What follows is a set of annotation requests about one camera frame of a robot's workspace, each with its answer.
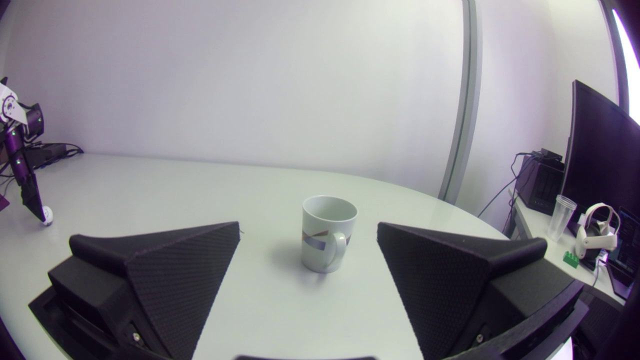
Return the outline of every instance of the green lego brick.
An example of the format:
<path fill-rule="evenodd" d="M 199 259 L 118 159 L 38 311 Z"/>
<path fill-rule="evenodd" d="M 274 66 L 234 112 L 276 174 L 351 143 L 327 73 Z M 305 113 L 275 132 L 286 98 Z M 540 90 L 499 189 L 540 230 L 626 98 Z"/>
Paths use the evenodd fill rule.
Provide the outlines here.
<path fill-rule="evenodd" d="M 564 252 L 563 261 L 573 266 L 574 268 L 578 267 L 578 257 L 576 255 L 573 255 L 571 252 L 568 252 L 568 251 Z"/>

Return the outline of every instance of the window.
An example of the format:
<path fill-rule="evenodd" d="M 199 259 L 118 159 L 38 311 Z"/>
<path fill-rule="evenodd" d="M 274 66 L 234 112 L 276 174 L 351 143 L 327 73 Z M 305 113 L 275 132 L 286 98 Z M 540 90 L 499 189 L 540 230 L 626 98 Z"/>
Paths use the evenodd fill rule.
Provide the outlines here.
<path fill-rule="evenodd" d="M 618 29 L 618 35 L 622 44 L 622 53 L 625 60 L 625 68 L 627 73 L 626 79 L 618 78 L 618 81 L 627 82 L 628 86 L 628 101 L 629 101 L 629 115 L 640 124 L 640 66 L 638 60 L 631 46 L 631 40 L 627 35 L 627 31 L 618 17 L 618 13 L 615 9 L 611 10 L 613 17 L 616 20 L 616 27 Z"/>

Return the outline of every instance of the white mug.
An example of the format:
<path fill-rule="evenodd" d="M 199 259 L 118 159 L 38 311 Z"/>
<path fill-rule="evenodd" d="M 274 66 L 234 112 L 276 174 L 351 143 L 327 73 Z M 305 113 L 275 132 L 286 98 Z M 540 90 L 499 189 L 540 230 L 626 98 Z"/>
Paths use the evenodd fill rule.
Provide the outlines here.
<path fill-rule="evenodd" d="M 302 204 L 302 263 L 315 272 L 334 272 L 351 239 L 358 209 L 347 200 L 318 195 Z"/>

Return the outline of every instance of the mug stripe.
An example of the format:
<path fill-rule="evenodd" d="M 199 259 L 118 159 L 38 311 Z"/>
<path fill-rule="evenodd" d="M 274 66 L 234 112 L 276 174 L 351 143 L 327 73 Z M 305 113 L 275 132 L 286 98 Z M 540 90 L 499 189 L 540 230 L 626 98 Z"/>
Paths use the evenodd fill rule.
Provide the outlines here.
<path fill-rule="evenodd" d="M 322 231 L 322 232 L 314 234 L 312 236 L 309 236 L 307 233 L 305 233 L 303 231 L 302 232 L 302 241 L 304 241 L 305 243 L 309 244 L 309 246 L 311 246 L 314 249 L 324 250 L 324 248 L 326 247 L 326 242 L 324 242 L 322 240 L 318 240 L 314 236 L 327 236 L 327 235 L 329 235 L 329 231 Z M 349 245 L 349 240 L 350 239 L 351 239 L 351 235 L 349 235 L 349 237 L 347 238 L 347 245 Z"/>

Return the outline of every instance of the laptop screen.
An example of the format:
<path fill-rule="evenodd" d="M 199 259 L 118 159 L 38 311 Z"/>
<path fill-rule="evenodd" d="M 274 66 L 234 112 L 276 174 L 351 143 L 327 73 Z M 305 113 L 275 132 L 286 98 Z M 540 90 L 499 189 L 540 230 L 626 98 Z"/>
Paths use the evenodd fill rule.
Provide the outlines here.
<path fill-rule="evenodd" d="M 640 259 L 640 220 L 625 208 L 618 212 L 620 215 L 620 230 L 618 231 L 618 247 L 609 254 L 609 261 L 613 261 L 629 276 L 635 276 Z"/>

